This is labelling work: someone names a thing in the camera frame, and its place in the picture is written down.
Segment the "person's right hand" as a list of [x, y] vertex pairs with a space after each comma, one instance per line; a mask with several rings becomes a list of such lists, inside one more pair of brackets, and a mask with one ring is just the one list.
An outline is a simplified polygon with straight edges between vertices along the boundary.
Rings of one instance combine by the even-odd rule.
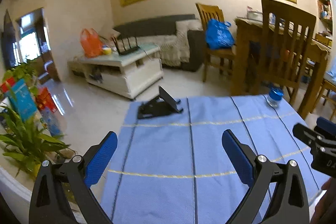
[[326, 193], [315, 207], [310, 223], [335, 223], [335, 178], [330, 178], [322, 186]]

